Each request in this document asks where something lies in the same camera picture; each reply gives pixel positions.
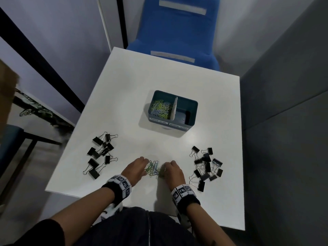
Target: wristband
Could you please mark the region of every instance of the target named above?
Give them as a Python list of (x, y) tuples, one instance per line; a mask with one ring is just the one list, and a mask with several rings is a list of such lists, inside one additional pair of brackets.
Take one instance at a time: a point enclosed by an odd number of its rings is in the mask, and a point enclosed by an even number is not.
[(115, 205), (121, 203), (132, 192), (132, 186), (129, 180), (121, 174), (111, 177), (102, 187), (107, 187), (114, 192), (115, 199), (113, 203)]
[(187, 184), (177, 186), (173, 189), (171, 194), (173, 203), (181, 214), (186, 214), (187, 206), (192, 203), (197, 203), (200, 205), (199, 200), (196, 198), (196, 194)]

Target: zipper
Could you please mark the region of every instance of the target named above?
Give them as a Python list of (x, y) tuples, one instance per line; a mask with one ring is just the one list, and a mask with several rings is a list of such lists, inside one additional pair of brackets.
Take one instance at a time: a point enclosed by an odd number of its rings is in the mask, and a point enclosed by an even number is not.
[(146, 212), (148, 217), (148, 246), (150, 246), (150, 217), (149, 217), (149, 211)]

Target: black stripe on wall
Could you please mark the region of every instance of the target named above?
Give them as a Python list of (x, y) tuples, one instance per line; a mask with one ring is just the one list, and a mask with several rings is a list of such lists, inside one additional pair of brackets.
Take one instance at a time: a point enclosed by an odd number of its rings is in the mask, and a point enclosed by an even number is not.
[(128, 35), (126, 33), (123, 0), (116, 0), (116, 2), (117, 2), (117, 9), (118, 9), (118, 16), (120, 18), (123, 47), (124, 49), (126, 49), (128, 47)]
[(68, 102), (70, 102), (79, 112), (82, 112), (84, 109), (84, 103), (82, 103), (77, 95), (1, 8), (0, 21), (0, 36)]

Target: hand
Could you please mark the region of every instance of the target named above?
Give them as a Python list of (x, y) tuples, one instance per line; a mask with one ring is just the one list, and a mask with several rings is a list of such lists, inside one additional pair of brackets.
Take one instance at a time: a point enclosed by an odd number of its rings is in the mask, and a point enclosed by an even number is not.
[(186, 183), (182, 170), (174, 160), (165, 163), (164, 178), (170, 191), (173, 191), (177, 186)]
[(132, 186), (135, 186), (142, 176), (147, 175), (145, 167), (148, 164), (149, 160), (144, 157), (140, 157), (131, 162), (121, 173), (126, 177)]

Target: pile of paper clips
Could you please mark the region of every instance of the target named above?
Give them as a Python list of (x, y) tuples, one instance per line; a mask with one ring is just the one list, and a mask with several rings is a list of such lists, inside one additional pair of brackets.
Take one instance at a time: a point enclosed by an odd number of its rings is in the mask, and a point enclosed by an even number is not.
[(150, 110), (150, 114), (161, 117), (163, 119), (169, 119), (172, 105), (169, 102), (163, 103), (163, 100), (156, 100)]
[(161, 178), (164, 177), (164, 165), (162, 165), (161, 167), (158, 166), (159, 161), (158, 160), (154, 160), (154, 161), (149, 161), (149, 163), (146, 166), (145, 171), (147, 172), (147, 174), (152, 177), (152, 176), (159, 176)]
[[(199, 149), (193, 146), (189, 156), (195, 157), (194, 163), (196, 169), (194, 173), (189, 177), (189, 184), (197, 187), (197, 190), (203, 192), (205, 187), (205, 180), (209, 179), (210, 181), (213, 181), (217, 179), (217, 177), (221, 177), (223, 172), (223, 170), (220, 168), (222, 166), (222, 162), (215, 158), (213, 160), (211, 159), (210, 155), (213, 155), (212, 148), (202, 150), (201, 153), (203, 156), (201, 158), (199, 158), (198, 153)], [(199, 178), (199, 181), (195, 182), (193, 180), (195, 178)]]
[[(113, 138), (117, 138), (118, 134), (116, 135), (110, 135), (106, 131), (98, 137), (95, 137), (92, 139), (93, 143), (100, 147), (98, 150), (95, 148), (91, 148), (87, 155), (92, 156), (93, 158), (90, 158), (88, 161), (88, 167), (83, 171), (83, 174), (86, 175), (89, 173), (94, 179), (98, 178), (100, 175), (100, 171), (107, 166), (112, 161), (117, 161), (117, 157), (113, 157), (109, 152), (114, 149), (113, 145), (111, 144), (111, 141)], [(99, 165), (99, 163), (96, 161), (100, 156), (104, 156), (105, 160), (104, 163)]]

